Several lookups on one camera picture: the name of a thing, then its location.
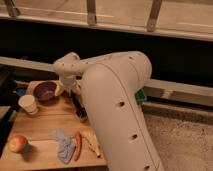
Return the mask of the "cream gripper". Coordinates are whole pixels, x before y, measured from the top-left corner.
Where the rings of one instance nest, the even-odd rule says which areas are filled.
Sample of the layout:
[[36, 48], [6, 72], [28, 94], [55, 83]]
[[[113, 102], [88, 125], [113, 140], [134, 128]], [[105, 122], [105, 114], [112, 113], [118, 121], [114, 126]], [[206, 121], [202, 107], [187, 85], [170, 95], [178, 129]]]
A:
[[59, 84], [56, 84], [54, 95], [58, 97], [64, 92], [64, 90], [67, 92], [73, 91], [77, 95], [81, 95], [81, 86], [80, 83], [76, 81], [75, 76], [59, 78]]

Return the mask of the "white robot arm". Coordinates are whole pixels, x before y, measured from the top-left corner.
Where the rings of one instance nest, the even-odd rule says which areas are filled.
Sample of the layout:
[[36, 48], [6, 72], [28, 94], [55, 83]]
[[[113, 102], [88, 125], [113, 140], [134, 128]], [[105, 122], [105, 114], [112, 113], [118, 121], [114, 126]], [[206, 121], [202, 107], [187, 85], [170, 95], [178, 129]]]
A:
[[109, 171], [164, 171], [135, 94], [150, 79], [152, 65], [139, 51], [80, 59], [69, 53], [56, 60], [63, 87], [81, 78], [81, 96]]

